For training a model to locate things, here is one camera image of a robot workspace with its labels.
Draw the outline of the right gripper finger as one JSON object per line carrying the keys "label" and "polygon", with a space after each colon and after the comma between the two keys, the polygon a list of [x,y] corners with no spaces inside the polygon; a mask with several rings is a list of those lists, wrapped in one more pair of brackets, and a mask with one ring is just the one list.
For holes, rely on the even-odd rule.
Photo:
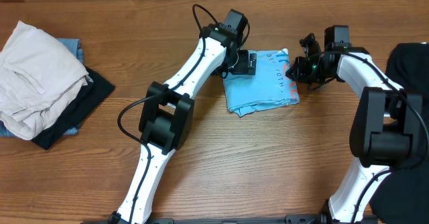
{"label": "right gripper finger", "polygon": [[291,80],[298,79],[298,65],[294,64],[286,71],[286,76]]}
{"label": "right gripper finger", "polygon": [[306,56],[311,56],[316,52],[316,38],[313,33],[309,33],[305,38],[299,41],[303,47]]}

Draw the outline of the light blue printed t-shirt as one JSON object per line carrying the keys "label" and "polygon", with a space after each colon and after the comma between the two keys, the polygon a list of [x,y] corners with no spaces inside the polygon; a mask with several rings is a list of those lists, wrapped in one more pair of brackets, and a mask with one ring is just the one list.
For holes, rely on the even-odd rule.
{"label": "light blue printed t-shirt", "polygon": [[227,109],[239,117],[300,102],[296,83],[286,76],[289,51],[256,51],[254,75],[232,75],[223,80]]}

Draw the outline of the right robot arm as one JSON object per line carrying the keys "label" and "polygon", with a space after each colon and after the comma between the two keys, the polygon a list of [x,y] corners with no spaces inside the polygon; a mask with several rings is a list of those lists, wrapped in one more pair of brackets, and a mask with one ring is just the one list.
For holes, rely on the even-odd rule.
{"label": "right robot arm", "polygon": [[295,59],[286,76],[318,88],[336,80],[347,83],[359,98],[349,134],[353,155],[338,190],[309,223],[376,223],[365,207],[384,179],[394,172],[415,170],[427,160],[419,152],[420,133],[428,133],[421,116],[423,97],[389,79],[363,47],[354,47],[349,27],[324,31],[324,45],[314,34],[300,40],[305,55]]}

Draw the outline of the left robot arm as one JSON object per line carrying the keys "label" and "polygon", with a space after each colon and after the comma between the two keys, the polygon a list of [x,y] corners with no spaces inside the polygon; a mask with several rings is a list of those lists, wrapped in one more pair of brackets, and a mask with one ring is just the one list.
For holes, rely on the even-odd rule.
{"label": "left robot arm", "polygon": [[223,22],[199,26],[198,44],[181,69],[165,83],[152,82],[146,96],[126,108],[142,105],[136,137],[139,162],[127,195],[108,223],[146,223],[168,161],[186,141],[192,127],[194,98],[211,75],[254,75],[255,56],[242,49],[250,32],[248,19],[232,9]]}

